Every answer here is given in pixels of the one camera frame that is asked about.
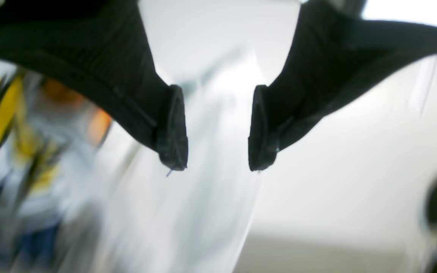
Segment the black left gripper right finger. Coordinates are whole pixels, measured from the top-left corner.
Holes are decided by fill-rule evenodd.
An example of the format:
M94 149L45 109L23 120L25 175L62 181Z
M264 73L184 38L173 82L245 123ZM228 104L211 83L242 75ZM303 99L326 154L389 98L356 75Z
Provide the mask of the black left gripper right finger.
M267 169L322 118L435 54L437 26L362 19L329 0L303 3L281 73L255 88L248 167Z

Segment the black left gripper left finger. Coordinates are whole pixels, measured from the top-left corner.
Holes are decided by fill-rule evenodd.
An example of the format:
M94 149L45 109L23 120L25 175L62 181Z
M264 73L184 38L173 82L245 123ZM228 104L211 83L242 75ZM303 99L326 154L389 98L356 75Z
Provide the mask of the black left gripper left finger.
M81 93L165 166L187 167L183 92L157 74L137 1L6 0L0 60Z

